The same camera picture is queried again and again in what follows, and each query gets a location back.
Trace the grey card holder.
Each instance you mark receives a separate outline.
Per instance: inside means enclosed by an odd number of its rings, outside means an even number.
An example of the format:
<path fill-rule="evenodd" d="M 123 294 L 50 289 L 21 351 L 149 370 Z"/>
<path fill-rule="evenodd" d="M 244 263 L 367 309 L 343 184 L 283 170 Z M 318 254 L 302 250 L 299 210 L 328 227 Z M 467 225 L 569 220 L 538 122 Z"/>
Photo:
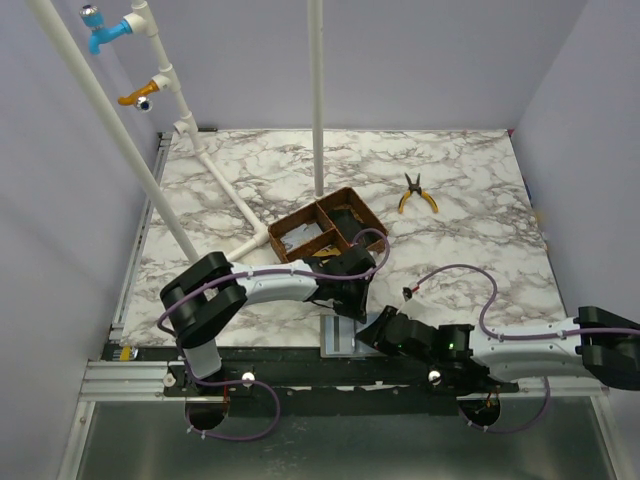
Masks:
<path fill-rule="evenodd" d="M 321 358 L 366 358 L 381 356 L 355 336 L 369 327 L 377 318 L 369 314 L 364 323 L 338 315 L 322 315 L 320 318 Z"/>

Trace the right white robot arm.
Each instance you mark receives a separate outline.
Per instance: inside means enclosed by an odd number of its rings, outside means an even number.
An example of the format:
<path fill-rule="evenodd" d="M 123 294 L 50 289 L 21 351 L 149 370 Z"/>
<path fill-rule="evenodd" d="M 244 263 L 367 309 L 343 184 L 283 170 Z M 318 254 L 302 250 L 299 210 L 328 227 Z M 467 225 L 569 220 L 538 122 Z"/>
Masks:
<path fill-rule="evenodd" d="M 536 377 L 586 377 L 639 388 L 639 326 L 597 307 L 575 318 L 499 333 L 470 324 L 433 327 L 386 307 L 356 340 L 387 356 L 419 360 L 428 381 L 456 396 Z"/>

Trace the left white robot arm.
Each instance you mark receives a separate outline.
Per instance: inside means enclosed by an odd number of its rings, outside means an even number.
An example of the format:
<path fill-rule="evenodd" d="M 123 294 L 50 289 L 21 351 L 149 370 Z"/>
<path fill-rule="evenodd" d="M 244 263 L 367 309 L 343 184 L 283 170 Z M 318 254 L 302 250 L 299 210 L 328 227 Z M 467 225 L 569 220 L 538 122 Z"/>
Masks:
<path fill-rule="evenodd" d="M 369 251 L 356 245 L 326 259 L 311 256 L 280 265 L 230 262 L 207 254 L 160 292 L 192 374 L 210 380 L 222 368 L 216 337 L 242 308 L 275 301 L 330 301 L 336 313 L 364 322 L 376 272 Z"/>

